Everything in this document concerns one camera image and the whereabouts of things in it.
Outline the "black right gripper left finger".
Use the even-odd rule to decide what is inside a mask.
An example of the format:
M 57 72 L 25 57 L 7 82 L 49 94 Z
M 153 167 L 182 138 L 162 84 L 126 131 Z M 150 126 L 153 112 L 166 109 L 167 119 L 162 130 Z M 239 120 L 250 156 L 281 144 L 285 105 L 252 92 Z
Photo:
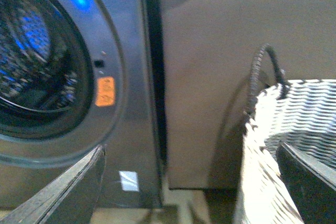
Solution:
M 1 223 L 90 223 L 105 167 L 106 151 L 98 145 Z

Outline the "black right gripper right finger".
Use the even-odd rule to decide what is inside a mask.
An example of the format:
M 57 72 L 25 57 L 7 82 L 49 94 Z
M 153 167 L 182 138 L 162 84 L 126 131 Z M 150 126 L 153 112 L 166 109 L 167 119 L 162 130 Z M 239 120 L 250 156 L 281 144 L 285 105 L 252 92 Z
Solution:
M 304 223 L 335 223 L 335 169 L 281 141 L 281 178 Z

